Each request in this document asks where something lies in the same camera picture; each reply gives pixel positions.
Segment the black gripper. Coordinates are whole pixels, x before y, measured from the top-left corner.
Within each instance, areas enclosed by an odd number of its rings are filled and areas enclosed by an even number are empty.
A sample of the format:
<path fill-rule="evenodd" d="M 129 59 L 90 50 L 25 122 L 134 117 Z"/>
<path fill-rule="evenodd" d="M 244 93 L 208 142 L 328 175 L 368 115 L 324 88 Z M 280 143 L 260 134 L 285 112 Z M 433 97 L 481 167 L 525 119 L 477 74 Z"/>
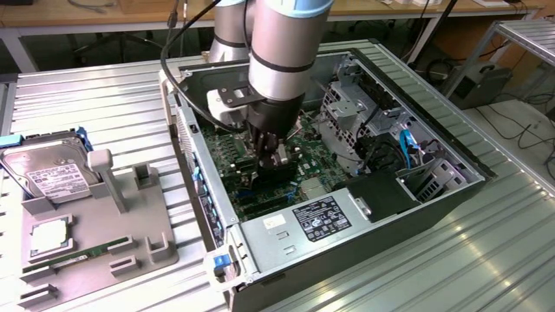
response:
<path fill-rule="evenodd" d="M 284 138 L 296 123 L 302 101 L 304 95 L 300 95 L 285 101 L 262 99 L 249 104 L 246 122 L 253 137 L 273 135 Z"/>

